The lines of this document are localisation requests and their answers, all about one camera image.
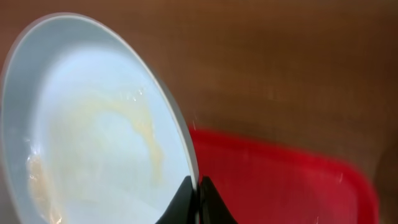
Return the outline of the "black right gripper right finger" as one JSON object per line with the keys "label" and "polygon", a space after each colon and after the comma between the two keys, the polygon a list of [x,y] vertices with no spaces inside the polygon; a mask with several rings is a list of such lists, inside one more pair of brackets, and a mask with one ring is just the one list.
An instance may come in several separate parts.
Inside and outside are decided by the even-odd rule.
{"label": "black right gripper right finger", "polygon": [[203,176],[199,199],[200,224],[237,224],[208,176]]}

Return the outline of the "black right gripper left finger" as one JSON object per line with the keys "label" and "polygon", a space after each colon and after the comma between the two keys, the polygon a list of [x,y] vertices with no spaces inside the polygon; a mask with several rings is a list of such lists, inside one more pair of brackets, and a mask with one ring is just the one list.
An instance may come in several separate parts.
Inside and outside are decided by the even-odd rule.
{"label": "black right gripper left finger", "polygon": [[186,176],[163,215],[155,224],[196,224],[197,195],[190,176]]}

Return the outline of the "light green plate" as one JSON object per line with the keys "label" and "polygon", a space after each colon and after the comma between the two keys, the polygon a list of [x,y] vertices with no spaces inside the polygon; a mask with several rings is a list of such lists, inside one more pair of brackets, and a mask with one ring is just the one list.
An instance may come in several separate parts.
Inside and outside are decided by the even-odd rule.
{"label": "light green plate", "polygon": [[186,176],[189,130],[167,87],[102,23],[28,25],[2,71],[1,164],[21,223],[156,223]]}

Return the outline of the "red plastic tray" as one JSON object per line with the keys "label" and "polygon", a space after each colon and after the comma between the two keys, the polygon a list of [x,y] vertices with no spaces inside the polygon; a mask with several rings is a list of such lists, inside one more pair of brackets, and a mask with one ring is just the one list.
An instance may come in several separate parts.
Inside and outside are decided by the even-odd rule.
{"label": "red plastic tray", "polygon": [[190,135],[200,176],[238,223],[379,222],[375,190],[344,162],[205,129]]}

